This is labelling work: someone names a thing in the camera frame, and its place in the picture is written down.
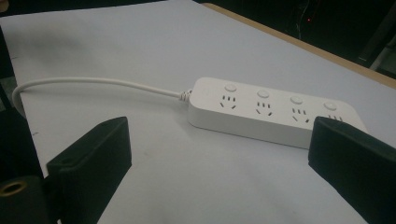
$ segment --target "power strip housing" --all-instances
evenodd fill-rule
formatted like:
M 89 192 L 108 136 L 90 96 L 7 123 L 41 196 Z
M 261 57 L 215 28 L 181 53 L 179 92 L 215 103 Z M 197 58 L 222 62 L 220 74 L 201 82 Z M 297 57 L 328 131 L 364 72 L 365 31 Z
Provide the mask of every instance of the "power strip housing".
M 367 133 L 355 109 L 344 102 L 212 77 L 196 81 L 188 120 L 198 128 L 309 148 L 317 116 Z

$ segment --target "power outlet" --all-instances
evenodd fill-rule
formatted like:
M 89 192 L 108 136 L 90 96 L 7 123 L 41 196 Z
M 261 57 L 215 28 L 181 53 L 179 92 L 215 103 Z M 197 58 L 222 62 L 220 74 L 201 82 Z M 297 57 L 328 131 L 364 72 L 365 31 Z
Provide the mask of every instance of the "power outlet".
M 317 116 L 367 132 L 355 109 L 344 102 L 211 77 L 195 83 L 188 120 L 198 128 L 309 148 Z

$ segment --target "power switch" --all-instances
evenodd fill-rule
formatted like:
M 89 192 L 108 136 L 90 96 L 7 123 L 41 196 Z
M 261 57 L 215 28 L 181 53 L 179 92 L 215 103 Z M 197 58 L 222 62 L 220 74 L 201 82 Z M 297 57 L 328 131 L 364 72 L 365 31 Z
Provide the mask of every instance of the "power switch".
M 327 109 L 329 109 L 331 111 L 334 111 L 337 109 L 337 106 L 332 102 L 326 102 L 323 105 L 324 105 L 324 107 L 326 107 Z
M 235 87 L 234 84 L 227 84 L 227 85 L 225 85 L 225 90 L 226 91 L 230 91 L 230 92 L 234 92 L 234 91 L 236 91 L 236 87 Z
M 257 95 L 261 98 L 268 98 L 270 96 L 270 93 L 268 93 L 268 91 L 266 90 L 260 90 L 257 92 Z
M 303 99 L 301 99 L 301 98 L 298 97 L 298 96 L 291 96 L 291 97 L 290 97 L 290 100 L 291 100 L 292 103 L 294 103 L 294 104 L 296 104 L 296 105 L 300 105 L 300 104 L 303 103 Z

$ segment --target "power cord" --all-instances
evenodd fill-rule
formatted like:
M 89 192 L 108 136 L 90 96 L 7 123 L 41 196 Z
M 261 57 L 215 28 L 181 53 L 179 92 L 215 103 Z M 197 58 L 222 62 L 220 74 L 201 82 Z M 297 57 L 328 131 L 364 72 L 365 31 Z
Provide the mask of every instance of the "power cord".
M 158 93 L 161 95 L 175 97 L 180 101 L 188 102 L 190 99 L 191 90 L 183 91 L 183 92 L 175 92 L 175 91 L 167 91 L 162 90 L 150 86 L 145 86 L 142 84 L 122 81 L 117 79 L 110 79 L 110 78 L 101 78 L 101 77 L 54 77 L 54 78 L 44 78 L 35 81 L 30 81 L 23 83 L 22 85 L 18 86 L 14 92 L 12 92 L 12 101 L 15 105 L 15 108 L 18 112 L 26 118 L 23 103 L 21 100 L 21 92 L 24 90 L 39 85 L 45 84 L 54 84 L 54 83 L 97 83 L 97 84 L 110 84 L 110 85 L 117 85 L 117 86 L 124 86 L 134 89 L 139 89 L 141 91 L 150 91 L 154 93 Z

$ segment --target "table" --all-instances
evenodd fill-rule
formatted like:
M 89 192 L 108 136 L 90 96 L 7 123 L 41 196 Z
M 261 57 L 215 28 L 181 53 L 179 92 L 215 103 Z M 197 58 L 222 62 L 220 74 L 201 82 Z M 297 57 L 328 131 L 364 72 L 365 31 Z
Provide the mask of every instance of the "table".
M 18 83 L 111 77 L 171 91 L 199 77 L 342 100 L 396 146 L 396 90 L 190 1 L 0 19 Z M 174 99 L 91 84 L 22 94 L 45 164 L 96 124 L 129 120 L 133 168 L 100 223 L 364 223 L 308 151 L 192 127 Z

